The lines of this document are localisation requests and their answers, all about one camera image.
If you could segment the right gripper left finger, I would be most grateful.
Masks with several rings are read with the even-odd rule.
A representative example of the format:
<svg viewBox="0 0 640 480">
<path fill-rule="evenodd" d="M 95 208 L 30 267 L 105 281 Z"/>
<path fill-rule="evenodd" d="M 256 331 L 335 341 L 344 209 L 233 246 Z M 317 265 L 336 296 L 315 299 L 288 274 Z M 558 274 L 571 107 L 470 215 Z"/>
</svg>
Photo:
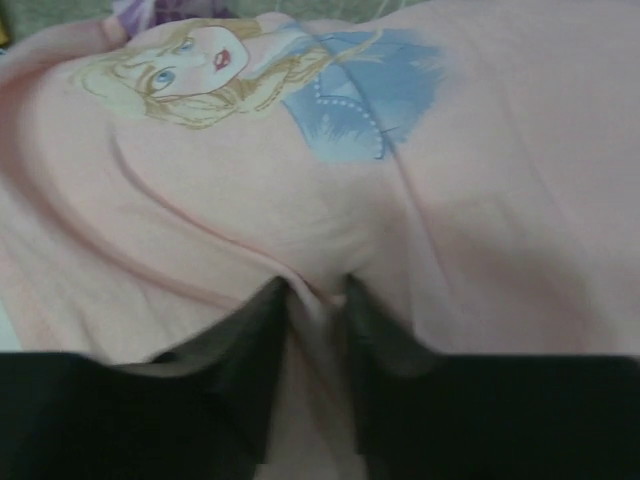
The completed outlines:
<svg viewBox="0 0 640 480">
<path fill-rule="evenodd" d="M 250 479 L 267 457 L 288 326 L 276 278 L 146 363 L 1 357 L 5 479 Z"/>
</svg>

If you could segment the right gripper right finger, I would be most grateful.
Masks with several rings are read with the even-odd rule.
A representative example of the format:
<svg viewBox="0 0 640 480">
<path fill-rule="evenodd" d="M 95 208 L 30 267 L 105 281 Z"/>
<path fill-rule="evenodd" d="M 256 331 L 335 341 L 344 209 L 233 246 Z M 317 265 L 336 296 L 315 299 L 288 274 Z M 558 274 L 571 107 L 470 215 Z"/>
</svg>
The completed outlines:
<svg viewBox="0 0 640 480">
<path fill-rule="evenodd" d="M 439 353 L 359 280 L 346 293 L 356 446 L 369 478 L 638 477 L 637 360 Z"/>
</svg>

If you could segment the purple princess print pillowcase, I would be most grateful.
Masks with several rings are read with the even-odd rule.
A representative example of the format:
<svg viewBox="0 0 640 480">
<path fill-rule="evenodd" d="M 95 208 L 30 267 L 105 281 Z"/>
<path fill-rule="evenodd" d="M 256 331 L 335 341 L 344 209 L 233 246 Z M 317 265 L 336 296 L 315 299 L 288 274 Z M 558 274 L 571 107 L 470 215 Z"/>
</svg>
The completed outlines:
<svg viewBox="0 0 640 480">
<path fill-rule="evenodd" d="M 1 303 L 22 353 L 146 363 L 289 287 L 266 460 L 371 479 L 342 310 L 445 354 L 639 364 L 639 5 L 203 7 L 1 58 Z"/>
</svg>

